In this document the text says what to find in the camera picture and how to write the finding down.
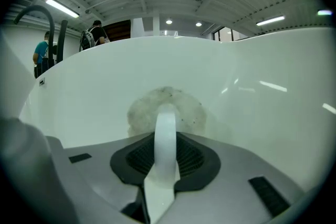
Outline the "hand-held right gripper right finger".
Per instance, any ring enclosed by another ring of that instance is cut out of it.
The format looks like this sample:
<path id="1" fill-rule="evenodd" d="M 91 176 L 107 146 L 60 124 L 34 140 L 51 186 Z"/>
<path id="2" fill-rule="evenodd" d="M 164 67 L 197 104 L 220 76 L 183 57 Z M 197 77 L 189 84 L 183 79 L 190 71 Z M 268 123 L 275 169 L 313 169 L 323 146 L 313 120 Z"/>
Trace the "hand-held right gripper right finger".
<path id="1" fill-rule="evenodd" d="M 177 193 L 160 223 L 266 223 L 272 216 L 249 183 L 260 176 L 289 204 L 304 195 L 291 178 L 249 150 L 202 136 L 187 137 L 213 149 L 220 170 L 204 189 Z"/>

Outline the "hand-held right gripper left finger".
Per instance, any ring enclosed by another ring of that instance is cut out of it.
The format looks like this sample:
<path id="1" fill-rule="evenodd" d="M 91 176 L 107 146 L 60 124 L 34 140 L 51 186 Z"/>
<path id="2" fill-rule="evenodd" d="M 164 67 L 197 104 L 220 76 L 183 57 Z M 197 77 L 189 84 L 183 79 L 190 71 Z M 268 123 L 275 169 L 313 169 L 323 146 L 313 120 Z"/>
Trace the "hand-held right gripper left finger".
<path id="1" fill-rule="evenodd" d="M 121 216 L 152 223 L 144 180 L 154 164 L 154 135 L 67 148 L 70 162 L 104 202 Z"/>

